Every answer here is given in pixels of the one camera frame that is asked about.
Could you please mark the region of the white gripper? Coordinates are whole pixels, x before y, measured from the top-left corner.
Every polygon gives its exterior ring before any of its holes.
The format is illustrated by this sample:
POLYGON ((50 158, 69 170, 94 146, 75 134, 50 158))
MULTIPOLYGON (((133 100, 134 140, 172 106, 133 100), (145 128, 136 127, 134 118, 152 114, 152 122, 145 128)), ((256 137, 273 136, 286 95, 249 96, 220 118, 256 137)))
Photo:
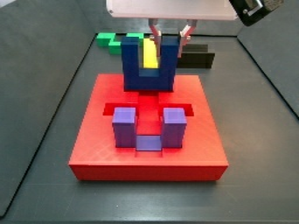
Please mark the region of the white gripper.
POLYGON ((156 56, 160 56, 161 44, 157 18, 188 19, 178 32, 177 57, 190 40, 197 20, 234 20, 237 17, 228 0, 106 0, 106 11, 113 18, 148 18, 156 56))

